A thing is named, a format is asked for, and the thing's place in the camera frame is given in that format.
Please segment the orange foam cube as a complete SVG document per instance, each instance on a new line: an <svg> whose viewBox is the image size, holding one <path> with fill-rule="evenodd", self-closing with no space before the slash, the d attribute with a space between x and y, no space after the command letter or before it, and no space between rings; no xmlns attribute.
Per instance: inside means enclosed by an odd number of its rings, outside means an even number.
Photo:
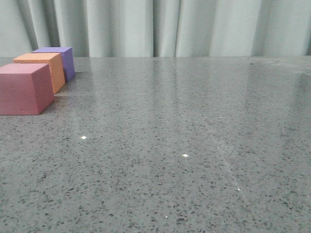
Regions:
<svg viewBox="0 0 311 233"><path fill-rule="evenodd" d="M63 71L61 53L26 53L14 58L13 62L23 64L48 64L54 94L57 94L58 91L65 85L65 75Z"/></svg>

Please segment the grey-green curtain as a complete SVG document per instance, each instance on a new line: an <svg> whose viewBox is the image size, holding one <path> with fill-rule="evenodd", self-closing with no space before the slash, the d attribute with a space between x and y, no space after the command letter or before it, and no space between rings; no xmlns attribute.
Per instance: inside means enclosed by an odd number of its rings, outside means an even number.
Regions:
<svg viewBox="0 0 311 233"><path fill-rule="evenodd" d="M293 56L311 52L308 0L3 0L0 54Z"/></svg>

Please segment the purple foam cube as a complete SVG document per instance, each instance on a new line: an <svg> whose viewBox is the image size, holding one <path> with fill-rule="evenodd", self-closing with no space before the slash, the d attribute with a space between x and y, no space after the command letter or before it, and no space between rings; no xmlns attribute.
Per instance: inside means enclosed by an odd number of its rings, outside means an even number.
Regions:
<svg viewBox="0 0 311 233"><path fill-rule="evenodd" d="M33 53L60 53L63 64L65 81L69 82L75 76L72 47L42 47Z"/></svg>

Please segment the pink foam cube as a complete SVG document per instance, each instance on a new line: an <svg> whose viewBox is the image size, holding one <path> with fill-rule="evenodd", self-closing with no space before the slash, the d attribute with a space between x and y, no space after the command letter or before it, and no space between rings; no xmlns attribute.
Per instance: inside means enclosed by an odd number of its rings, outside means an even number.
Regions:
<svg viewBox="0 0 311 233"><path fill-rule="evenodd" d="M39 115L54 101L47 64L11 63L0 68L0 114Z"/></svg>

